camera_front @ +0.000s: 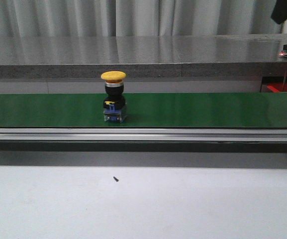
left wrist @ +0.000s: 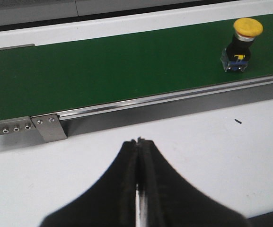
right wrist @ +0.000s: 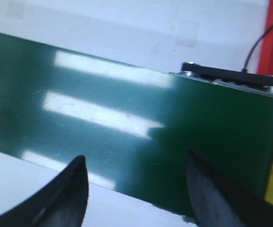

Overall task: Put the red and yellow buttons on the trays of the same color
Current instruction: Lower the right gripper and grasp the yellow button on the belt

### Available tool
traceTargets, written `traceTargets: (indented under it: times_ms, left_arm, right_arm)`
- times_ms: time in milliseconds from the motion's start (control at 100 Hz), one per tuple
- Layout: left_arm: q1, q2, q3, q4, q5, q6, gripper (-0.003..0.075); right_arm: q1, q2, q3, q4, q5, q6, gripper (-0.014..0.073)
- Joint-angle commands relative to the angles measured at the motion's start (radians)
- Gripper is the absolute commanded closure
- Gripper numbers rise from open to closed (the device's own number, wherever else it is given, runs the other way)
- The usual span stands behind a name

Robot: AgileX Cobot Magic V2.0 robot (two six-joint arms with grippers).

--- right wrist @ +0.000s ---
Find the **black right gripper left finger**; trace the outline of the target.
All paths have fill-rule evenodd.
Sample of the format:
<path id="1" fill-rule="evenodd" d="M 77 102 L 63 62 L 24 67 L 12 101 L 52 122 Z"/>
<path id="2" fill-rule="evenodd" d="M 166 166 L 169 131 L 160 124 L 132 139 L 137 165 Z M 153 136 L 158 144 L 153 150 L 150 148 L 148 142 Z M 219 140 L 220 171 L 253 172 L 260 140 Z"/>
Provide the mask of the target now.
<path id="1" fill-rule="evenodd" d="M 75 157 L 34 195 L 0 215 L 0 227 L 80 227 L 88 204 L 86 158 Z"/>

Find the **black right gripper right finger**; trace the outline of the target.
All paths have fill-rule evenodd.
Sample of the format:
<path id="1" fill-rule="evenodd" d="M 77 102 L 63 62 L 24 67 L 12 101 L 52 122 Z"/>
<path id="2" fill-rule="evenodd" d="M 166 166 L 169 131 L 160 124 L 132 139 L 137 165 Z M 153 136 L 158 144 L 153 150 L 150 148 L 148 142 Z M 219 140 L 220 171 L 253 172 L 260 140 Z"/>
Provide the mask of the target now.
<path id="1" fill-rule="evenodd" d="M 186 181 L 200 227 L 273 227 L 273 205 L 190 150 Z"/>

